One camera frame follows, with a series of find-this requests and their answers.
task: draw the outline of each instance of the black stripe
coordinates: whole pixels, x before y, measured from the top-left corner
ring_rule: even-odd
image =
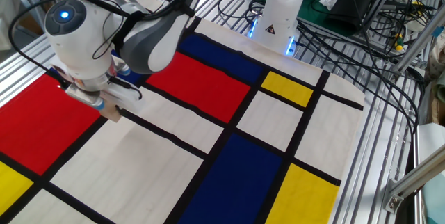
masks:
[[[200,25],[201,23],[201,18],[196,16],[195,19],[192,21],[192,23],[190,24],[190,26],[186,29],[184,29],[184,32],[182,33],[181,37],[179,38],[179,44],[178,46],[181,44],[181,42],[183,42],[190,34],[194,33],[196,28]]]
[[[242,131],[242,130],[240,130],[238,128],[235,129],[234,133],[239,135],[239,136],[241,136],[241,137],[243,137],[244,139],[250,141],[251,143],[254,143],[255,145],[258,145],[259,147],[262,147],[263,149],[268,150],[269,152],[271,152],[271,153],[273,153],[273,154],[275,154],[275,155],[277,155],[277,156],[279,156],[279,157],[281,157],[283,159],[285,158],[283,151],[279,150],[278,148],[276,148],[276,147],[274,147],[274,146],[272,146],[272,145],[270,145],[268,143],[265,143],[264,141],[254,137],[254,136],[251,136],[250,134],[248,134],[248,133],[246,133],[246,132],[244,132],[244,131]]]
[[[184,101],[176,98],[175,96],[167,93],[166,91],[164,91],[162,89],[159,89],[159,88],[157,88],[157,87],[155,87],[155,86],[153,86],[151,84],[144,83],[142,85],[142,87],[144,87],[144,88],[146,88],[146,89],[148,89],[148,90],[150,90],[152,92],[155,92],[155,93],[159,94],[160,96],[168,99],[171,102],[174,102],[175,104],[178,104],[178,105],[182,106],[185,109],[189,109],[189,110],[195,112],[197,115],[199,115],[202,118],[208,120],[209,122],[212,122],[215,125],[218,125],[218,126],[223,127],[223,128],[227,125],[227,123],[225,123],[222,120],[219,120],[219,119],[213,117],[212,115],[209,115],[209,114],[205,113],[204,111],[199,109],[197,106],[193,106],[192,104],[184,102]]]
[[[196,28],[200,25],[201,23],[201,18],[199,18],[198,16],[195,17],[195,19],[193,20],[193,22],[190,24],[190,26],[187,28],[187,31],[190,32],[195,32]]]
[[[336,179],[335,177],[333,177],[327,173],[324,173],[322,170],[314,168],[314,167],[296,159],[295,157],[292,157],[291,159],[289,159],[289,157],[286,155],[285,152],[279,150],[278,148],[276,148],[270,144],[265,143],[264,141],[261,141],[258,138],[255,138],[254,136],[251,136],[251,135],[245,133],[244,131],[241,131],[240,129],[235,129],[235,134],[238,134],[239,136],[254,143],[255,145],[258,145],[259,147],[262,147],[263,149],[268,150],[269,152],[272,152],[273,154],[281,157],[286,162],[294,163],[301,169],[304,169],[307,172],[309,172],[317,177],[320,177],[321,179],[324,179],[326,182],[329,182],[335,186],[340,186],[340,184],[341,184],[341,180]]]
[[[353,109],[358,109],[360,111],[363,111],[363,106],[358,104],[357,102],[353,102],[353,101],[351,101],[349,99],[345,99],[343,97],[340,97],[338,95],[334,95],[332,93],[328,93],[326,91],[323,91],[321,94],[326,96],[326,97],[329,97],[329,98],[333,99],[336,102],[340,102],[342,104],[345,104],[346,106],[350,106]]]
[[[50,181],[54,175],[85,145],[96,132],[108,121],[105,117],[97,119],[76,141],[73,142],[43,173],[42,178]]]
[[[326,182],[329,182],[335,186],[340,186],[340,184],[341,184],[341,180],[336,179],[333,176],[328,175],[327,173],[323,172],[322,170],[319,170],[313,166],[310,166],[310,165],[300,161],[297,158],[293,158],[292,163],[294,163],[298,167],[306,170],[307,172],[309,172],[317,177],[320,177],[321,179],[324,179]]]
[[[210,150],[209,154],[203,161],[198,171],[195,173],[195,176],[191,180],[190,184],[187,186],[186,190],[182,193],[175,207],[168,215],[165,224],[177,223],[181,218],[182,214],[186,211],[188,204],[193,199],[193,196],[199,189],[201,183],[204,181],[205,177],[207,176],[207,173],[210,171],[212,165],[215,163],[219,154],[223,150],[225,144],[229,140],[230,136],[236,131],[237,124],[239,123],[244,113],[248,109],[250,103],[257,94],[257,91],[261,87],[261,84],[267,77],[267,74],[268,71],[264,70],[261,73],[260,77],[257,79],[257,82],[249,89],[249,92],[244,97],[243,101],[236,110],[235,114],[232,116],[232,119],[229,121],[225,129],[222,131],[222,134],[220,135],[215,145]]]
[[[32,184],[26,192],[20,196],[2,215],[0,215],[0,223],[11,222],[16,215],[20,213],[25,206],[42,190],[37,184]]]
[[[298,79],[298,78],[295,78],[295,77],[291,76],[290,74],[287,74],[287,73],[285,73],[285,72],[283,72],[283,71],[277,70],[277,69],[275,69],[275,68],[273,68],[273,67],[271,67],[271,66],[269,66],[269,65],[267,65],[267,64],[264,64],[264,63],[262,63],[262,62],[260,62],[260,61],[258,61],[258,60],[255,60],[255,59],[253,59],[253,58],[251,58],[251,57],[245,55],[242,51],[236,51],[236,50],[230,49],[230,48],[228,48],[228,47],[222,45],[221,43],[216,42],[216,41],[212,40],[211,38],[209,38],[208,36],[203,35],[203,34],[201,34],[201,33],[195,33],[195,35],[198,35],[198,36],[201,37],[202,39],[204,39],[204,40],[206,40],[206,41],[209,41],[210,43],[212,43],[212,44],[214,44],[214,45],[216,45],[216,46],[218,46],[218,47],[220,47],[220,48],[222,48],[222,49],[224,49],[224,50],[226,50],[226,51],[229,51],[229,52],[231,52],[231,53],[238,54],[238,55],[241,56],[242,58],[244,58],[244,59],[246,59],[246,60],[249,60],[250,62],[253,62],[253,63],[257,64],[257,65],[260,65],[261,67],[263,67],[263,68],[265,68],[265,69],[267,69],[267,70],[270,70],[271,72],[274,72],[274,73],[276,73],[276,74],[279,74],[280,76],[283,76],[283,77],[285,77],[285,78],[287,78],[287,79],[290,79],[291,81],[294,81],[294,82],[296,82],[296,83],[299,83],[300,85],[303,85],[303,86],[305,86],[305,87],[307,87],[307,88],[310,88],[310,89],[312,89],[312,90],[315,89],[315,87],[314,87],[313,85],[311,85],[311,84],[309,84],[309,83],[307,83],[307,82],[305,82],[305,81],[302,81],[302,80],[300,80],[300,79]],[[322,94],[325,95],[325,96],[327,96],[327,97],[329,97],[329,98],[331,98],[331,99],[333,99],[333,100],[335,100],[335,101],[337,101],[337,102],[340,102],[340,103],[345,104],[345,105],[347,105],[347,106],[351,106],[351,107],[353,107],[354,109],[358,109],[358,110],[360,110],[360,111],[363,111],[363,106],[360,105],[360,104],[358,104],[357,102],[353,102],[353,101],[350,101],[349,99],[345,99],[345,98],[342,98],[342,97],[340,97],[340,96],[333,95],[332,93],[328,93],[328,92],[326,92],[326,91],[323,91]]]
[[[190,53],[188,53],[187,51],[185,51],[183,49],[178,49],[177,52],[180,53],[180,54],[183,54],[183,55],[185,55],[187,57],[190,57],[193,60],[198,61],[198,62],[200,62],[200,63],[202,63],[202,64],[204,64],[204,65],[206,65],[208,67],[211,67],[213,69],[219,70],[219,71],[223,72],[225,75],[227,75],[228,77],[230,77],[230,78],[232,78],[234,80],[240,81],[241,83],[247,84],[249,86],[252,85],[251,82],[246,81],[245,79],[232,74],[230,71],[228,71],[226,69],[223,69],[223,68],[221,68],[221,67],[219,67],[217,65],[214,65],[213,63],[210,63],[210,62],[208,62],[208,61],[206,61],[206,60],[204,60],[202,58],[199,58],[199,57],[197,57],[197,56],[195,56],[193,54],[190,54]]]
[[[287,73],[285,73],[283,71],[280,71],[280,70],[278,70],[278,69],[276,69],[274,67],[271,67],[271,66],[269,66],[267,64],[264,64],[261,61],[258,61],[258,60],[254,59],[252,57],[249,57],[249,56],[245,55],[242,51],[237,51],[237,50],[230,49],[229,47],[226,47],[226,46],[222,45],[221,43],[212,40],[211,38],[209,38],[206,35],[203,35],[201,33],[195,33],[195,35],[198,35],[202,39],[204,39],[204,40],[206,40],[208,42],[211,42],[212,44],[214,44],[214,45],[216,45],[216,46],[218,46],[218,47],[220,47],[220,48],[222,48],[222,49],[224,49],[224,50],[226,50],[228,52],[231,52],[233,54],[238,54],[239,56],[241,56],[245,60],[248,60],[248,61],[250,61],[252,63],[255,63],[255,64],[263,67],[266,70],[270,70],[271,72],[274,72],[275,74],[279,74],[279,75],[281,75],[281,76],[283,76],[283,77],[285,77],[287,79],[290,79],[291,81],[299,83],[300,85],[303,85],[303,86],[305,86],[307,88],[311,88],[312,90],[315,88],[314,85],[311,85],[311,84],[309,84],[309,83],[307,83],[305,81],[302,81],[302,80],[300,80],[298,78],[295,78],[295,77],[291,76],[290,74],[287,74]]]
[[[203,151],[197,149],[196,147],[193,147],[192,145],[188,144],[187,142],[179,139],[174,134],[164,131],[163,129],[157,127],[156,125],[142,119],[141,117],[139,117],[137,115],[134,115],[134,114],[128,112],[125,109],[119,109],[119,112],[123,117],[129,119],[130,121],[136,123],[137,125],[140,125],[141,127],[148,129],[149,131],[159,135],[160,137],[168,139],[173,144],[177,145],[178,147],[182,148],[183,150],[190,152],[191,154],[193,154],[201,159],[206,158],[207,154],[205,152],[203,152]]]
[[[312,93],[311,99],[309,99],[309,102],[306,106],[306,111],[301,116],[300,122],[298,123],[297,129],[295,130],[295,133],[292,136],[291,142],[289,143],[289,146],[287,147],[286,153],[293,157],[295,153],[297,152],[297,148],[300,145],[300,142],[303,138],[303,135],[306,132],[307,125],[309,125],[309,121],[311,120],[312,114],[315,111],[315,108],[318,104],[318,101],[320,99],[321,93],[323,92],[323,89],[327,83],[327,79],[329,79],[330,73],[323,70],[321,73],[320,79],[318,80],[317,85],[315,86],[315,89]]]
[[[31,186],[30,189],[10,209],[5,212],[5,214],[2,214],[0,216],[0,223],[11,222],[11,220],[14,219],[16,215],[18,215],[20,210],[22,210],[41,189],[45,189],[46,191],[52,193],[59,200],[68,204],[70,207],[76,209],[81,214],[96,223],[113,223],[113,221],[110,221],[101,214],[97,213],[95,210],[83,204],[70,194],[64,192],[62,189],[53,185],[51,182],[43,179],[37,173],[11,159],[3,152],[0,152],[0,161],[13,170],[16,170],[18,173],[22,174],[26,178],[30,179],[34,183],[33,186]]]
[[[315,86],[312,96],[309,99],[309,102],[306,106],[306,110],[303,113],[303,115],[300,119],[300,122],[298,123],[298,126],[297,126],[295,132],[293,133],[291,142],[289,143],[289,145],[286,149],[285,159],[284,159],[282,165],[280,166],[280,168],[277,172],[277,175],[275,176],[275,179],[272,182],[272,185],[270,186],[269,192],[261,206],[261,209],[259,211],[257,219],[255,220],[255,223],[265,223],[266,222],[267,217],[270,213],[270,210],[272,209],[273,203],[275,202],[278,192],[280,191],[280,188],[284,181],[284,178],[286,177],[287,170],[289,169],[289,166],[291,165],[293,157],[295,156],[295,153],[298,149],[298,146],[302,140],[303,135],[305,134],[305,131],[309,124],[309,121],[311,120],[312,114],[315,111],[315,108],[318,103],[318,100],[320,99],[321,93],[323,92],[323,89],[327,83],[327,79],[329,78],[329,75],[330,75],[330,73],[326,72],[325,70],[323,70],[323,72],[321,73],[318,83]]]
[[[302,112],[306,111],[306,108],[305,108],[305,107],[303,107],[303,106],[301,106],[301,105],[299,105],[299,104],[296,104],[295,102],[292,102],[291,100],[289,100],[289,99],[287,99],[287,98],[284,98],[283,96],[278,95],[278,94],[276,94],[276,93],[274,93],[274,92],[272,92],[272,91],[270,91],[270,90],[267,90],[267,89],[265,89],[265,88],[260,88],[259,90],[260,90],[261,92],[263,92],[263,93],[269,95],[270,97],[273,97],[273,98],[275,98],[275,99],[277,99],[277,100],[279,100],[279,101],[281,101],[281,102],[284,102],[284,103],[286,103],[286,104],[288,104],[288,105],[290,105],[290,106],[293,106],[294,108],[296,108],[296,109],[298,109],[298,110],[300,110],[300,111],[302,111]]]

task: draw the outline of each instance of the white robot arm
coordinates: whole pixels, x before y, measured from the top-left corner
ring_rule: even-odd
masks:
[[[135,0],[62,0],[47,13],[52,65],[71,85],[66,93],[98,110],[105,101],[137,112],[143,100],[117,77],[151,74],[172,60],[199,0],[166,0],[150,13]],[[111,41],[122,58],[111,55]]]
[[[292,56],[298,39],[297,15],[303,0],[266,0],[263,15],[248,36],[284,55]]]

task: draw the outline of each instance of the blue indicator light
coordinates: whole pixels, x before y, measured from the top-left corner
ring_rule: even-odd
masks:
[[[257,25],[257,23],[258,23],[258,19],[256,19],[255,22],[253,23],[252,30],[250,30],[250,32],[249,32],[249,38],[252,37],[253,31],[255,30],[255,26]]]
[[[291,38],[291,41],[290,41],[290,43],[289,43],[289,46],[287,47],[287,50],[286,50],[286,55],[292,55],[292,54],[293,54],[293,51],[292,51],[292,53],[291,53],[291,48],[292,48],[293,40],[295,40],[295,36],[293,36],[293,37]]]
[[[63,18],[63,19],[66,19],[66,18],[68,18],[69,16],[70,16],[70,14],[68,13],[68,12],[61,12],[60,13],[60,16]]]

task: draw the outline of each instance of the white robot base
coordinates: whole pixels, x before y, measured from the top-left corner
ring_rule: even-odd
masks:
[[[263,15],[248,36],[263,46],[285,56],[293,56],[300,33],[297,16],[303,0],[266,0]]]

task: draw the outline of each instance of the mondrian-style mat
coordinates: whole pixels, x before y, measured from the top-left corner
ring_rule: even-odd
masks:
[[[0,223],[327,223],[364,95],[197,19],[119,123],[43,75],[0,108]]]

